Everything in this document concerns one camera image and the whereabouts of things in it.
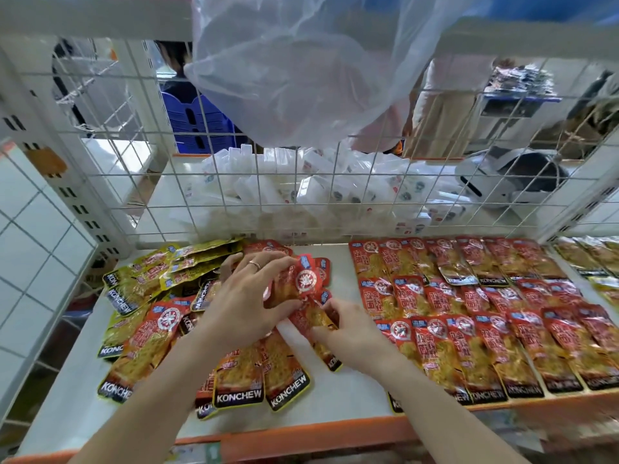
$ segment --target blue plastic basket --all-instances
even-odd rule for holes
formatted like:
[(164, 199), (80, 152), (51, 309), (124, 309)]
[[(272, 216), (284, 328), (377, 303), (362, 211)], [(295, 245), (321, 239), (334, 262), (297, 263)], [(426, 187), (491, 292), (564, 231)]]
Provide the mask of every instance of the blue plastic basket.
[(232, 121), (211, 104), (207, 98), (201, 96), (194, 99), (191, 104), (183, 104), (167, 92), (162, 92), (162, 96), (179, 153), (210, 155), (224, 148), (236, 147), (236, 137), (234, 135), (211, 136), (211, 143), (213, 145), (213, 150), (211, 150), (206, 135), (176, 134), (177, 132), (205, 133), (206, 127), (204, 126), (202, 109), (204, 109), (206, 123), (209, 126), (209, 133), (234, 133)]

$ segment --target ring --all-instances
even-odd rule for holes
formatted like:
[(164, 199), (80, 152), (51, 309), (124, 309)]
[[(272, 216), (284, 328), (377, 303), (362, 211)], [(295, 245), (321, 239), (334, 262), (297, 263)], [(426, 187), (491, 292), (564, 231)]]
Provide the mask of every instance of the ring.
[(260, 270), (260, 269), (262, 268), (262, 267), (260, 266), (260, 264), (259, 264), (259, 263), (254, 262), (253, 260), (250, 260), (250, 262), (249, 262), (249, 263), (250, 263), (250, 264), (252, 264), (252, 265), (256, 265), (256, 268), (257, 268), (258, 270)]

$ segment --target plastic bag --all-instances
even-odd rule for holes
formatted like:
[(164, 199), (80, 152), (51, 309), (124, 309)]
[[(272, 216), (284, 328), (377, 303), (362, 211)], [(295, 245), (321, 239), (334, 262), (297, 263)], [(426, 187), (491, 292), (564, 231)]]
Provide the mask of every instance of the plastic bag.
[(262, 146), (330, 145), (408, 96), (441, 32), (479, 1), (193, 0), (184, 71)]

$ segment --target left hand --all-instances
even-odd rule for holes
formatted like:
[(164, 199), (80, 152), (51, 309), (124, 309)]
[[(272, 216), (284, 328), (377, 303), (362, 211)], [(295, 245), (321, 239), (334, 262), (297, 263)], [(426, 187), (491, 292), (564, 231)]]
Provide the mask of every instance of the left hand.
[[(221, 274), (224, 278), (228, 275), (229, 266), (239, 256), (237, 254), (228, 259), (231, 262), (226, 264), (226, 260), (222, 266)], [(302, 305), (301, 301), (293, 299), (272, 309), (265, 309), (262, 302), (268, 284), (296, 262), (295, 258), (275, 251), (245, 256), (235, 271), (224, 280), (191, 334), (214, 340), (222, 355), (249, 346), (266, 336), (278, 322)]]

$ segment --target right hand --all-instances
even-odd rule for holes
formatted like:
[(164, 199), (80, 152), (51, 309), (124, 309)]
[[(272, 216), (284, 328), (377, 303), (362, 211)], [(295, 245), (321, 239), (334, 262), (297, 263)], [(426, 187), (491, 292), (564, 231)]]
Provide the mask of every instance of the right hand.
[(391, 361), (406, 358), (376, 327), (359, 304), (329, 299), (323, 308), (339, 314), (338, 330), (313, 327), (313, 340), (329, 348), (346, 366), (377, 379), (381, 369)]

